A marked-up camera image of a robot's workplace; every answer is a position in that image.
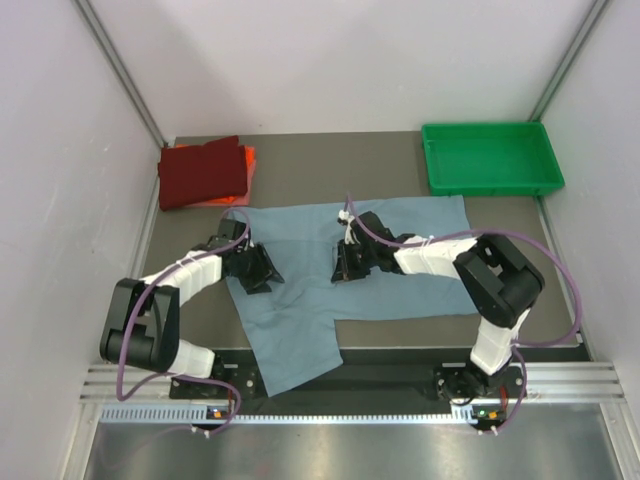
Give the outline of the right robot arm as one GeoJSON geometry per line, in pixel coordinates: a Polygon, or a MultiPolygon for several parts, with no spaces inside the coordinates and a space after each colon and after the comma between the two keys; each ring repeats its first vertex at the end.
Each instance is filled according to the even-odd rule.
{"type": "Polygon", "coordinates": [[[520,327],[545,287],[527,257],[501,234],[437,242],[413,234],[395,237],[372,211],[355,216],[342,209],[337,221],[346,231],[337,244],[334,283],[364,279],[374,268],[462,283],[481,320],[465,367],[442,386],[452,398],[480,398],[498,389],[520,327]]]}

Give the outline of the aluminium corner post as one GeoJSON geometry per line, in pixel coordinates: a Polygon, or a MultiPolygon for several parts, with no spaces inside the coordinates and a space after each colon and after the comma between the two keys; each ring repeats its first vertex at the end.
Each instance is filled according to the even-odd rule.
{"type": "Polygon", "coordinates": [[[529,122],[542,121],[552,101],[567,80],[573,66],[612,4],[612,0],[595,0],[589,3],[586,13],[580,20],[575,33],[571,36],[559,62],[536,101],[528,117],[529,122]]]}
{"type": "Polygon", "coordinates": [[[142,121],[147,132],[150,134],[154,143],[162,148],[167,145],[164,136],[161,133],[157,122],[153,118],[146,102],[144,101],[133,77],[126,67],[121,55],[111,36],[107,32],[98,12],[88,0],[72,0],[72,5],[76,8],[80,17],[84,21],[93,39],[98,45],[99,50],[103,54],[105,60],[109,64],[111,70],[115,74],[119,84],[124,90],[126,97],[142,121]]]}

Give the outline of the right aluminium corner post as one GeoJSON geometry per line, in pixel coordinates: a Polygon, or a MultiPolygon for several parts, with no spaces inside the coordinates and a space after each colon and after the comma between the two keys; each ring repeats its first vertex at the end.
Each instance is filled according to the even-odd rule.
{"type": "Polygon", "coordinates": [[[612,4],[612,0],[595,0],[589,3],[586,13],[580,20],[575,33],[571,36],[559,62],[536,101],[528,117],[529,122],[542,121],[552,101],[567,80],[573,66],[612,4]]]}

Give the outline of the blue t shirt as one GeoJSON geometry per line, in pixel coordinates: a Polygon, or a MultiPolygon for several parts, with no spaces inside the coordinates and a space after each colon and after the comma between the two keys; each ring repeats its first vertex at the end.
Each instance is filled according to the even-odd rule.
{"type": "Polygon", "coordinates": [[[336,246],[344,237],[341,203],[249,208],[251,236],[262,243],[284,281],[249,295],[227,285],[266,388],[273,397],[342,363],[338,320],[386,321],[472,315],[463,284],[431,275],[374,269],[363,280],[332,283],[336,246]]]}

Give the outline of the green plastic tray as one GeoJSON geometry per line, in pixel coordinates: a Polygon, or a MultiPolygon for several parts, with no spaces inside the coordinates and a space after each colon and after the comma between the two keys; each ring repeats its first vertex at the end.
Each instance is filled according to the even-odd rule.
{"type": "Polygon", "coordinates": [[[435,196],[546,196],[565,187],[539,122],[425,124],[421,135],[435,196]]]}

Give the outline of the orange folded t shirt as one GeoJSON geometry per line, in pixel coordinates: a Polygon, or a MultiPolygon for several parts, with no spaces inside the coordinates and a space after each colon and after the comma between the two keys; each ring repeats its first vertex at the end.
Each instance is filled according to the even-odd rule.
{"type": "Polygon", "coordinates": [[[188,176],[194,193],[184,195],[184,206],[228,197],[251,195],[256,169],[254,147],[239,145],[230,149],[205,149],[195,173],[188,176]]]}

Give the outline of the aluminium frame rail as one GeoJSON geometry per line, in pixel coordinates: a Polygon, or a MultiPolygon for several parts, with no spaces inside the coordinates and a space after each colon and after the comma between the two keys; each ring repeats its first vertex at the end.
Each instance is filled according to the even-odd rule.
{"type": "MultiPolygon", "coordinates": [[[[612,364],[602,362],[532,362],[525,365],[527,371],[526,396],[528,402],[546,403],[607,403],[625,399],[622,385],[612,364]]],[[[399,393],[404,387],[423,387],[426,393],[436,383],[436,367],[430,365],[342,365],[327,374],[296,387],[286,393],[303,391],[324,392],[374,392],[391,391],[399,393]]],[[[116,366],[93,365],[89,368],[84,385],[81,387],[81,402],[115,402],[116,366]]],[[[225,369],[223,379],[233,384],[246,398],[260,398],[264,395],[264,383],[257,367],[231,365],[225,369]]],[[[127,367],[124,374],[124,391],[129,391],[149,373],[127,367]]],[[[159,377],[150,380],[137,390],[134,402],[169,400],[172,388],[177,388],[178,380],[159,377]]],[[[520,364],[508,368],[500,379],[508,389],[508,398],[515,401],[522,387],[525,375],[520,364]]]]}

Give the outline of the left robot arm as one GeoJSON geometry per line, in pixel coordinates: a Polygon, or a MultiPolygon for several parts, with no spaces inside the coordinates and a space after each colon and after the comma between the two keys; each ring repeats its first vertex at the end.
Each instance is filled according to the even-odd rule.
{"type": "Polygon", "coordinates": [[[234,219],[220,221],[215,235],[192,248],[162,271],[116,283],[100,341],[100,356],[155,373],[192,377],[205,396],[226,387],[227,374],[216,366],[215,353],[180,335],[180,310],[202,290],[232,277],[249,294],[271,291],[283,283],[265,246],[251,240],[251,229],[234,219]]]}

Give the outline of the dark red folded t shirt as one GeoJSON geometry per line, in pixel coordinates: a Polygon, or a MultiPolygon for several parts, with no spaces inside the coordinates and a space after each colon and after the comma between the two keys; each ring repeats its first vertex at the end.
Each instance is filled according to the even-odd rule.
{"type": "Polygon", "coordinates": [[[162,211],[244,196],[249,190],[245,149],[238,136],[163,148],[157,170],[162,211]]]}

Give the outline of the left aluminium corner post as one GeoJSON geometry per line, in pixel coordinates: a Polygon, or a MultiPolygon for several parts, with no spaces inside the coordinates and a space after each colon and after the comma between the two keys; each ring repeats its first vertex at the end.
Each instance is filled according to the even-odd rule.
{"type": "Polygon", "coordinates": [[[72,0],[72,5],[76,8],[80,17],[84,21],[93,39],[98,45],[99,50],[103,54],[105,60],[109,64],[111,70],[115,74],[119,84],[124,90],[126,97],[142,121],[147,132],[150,134],[154,143],[162,148],[167,145],[164,136],[161,133],[157,122],[153,118],[146,102],[144,101],[133,77],[126,67],[121,55],[111,36],[107,32],[98,12],[88,0],[72,0]]]}

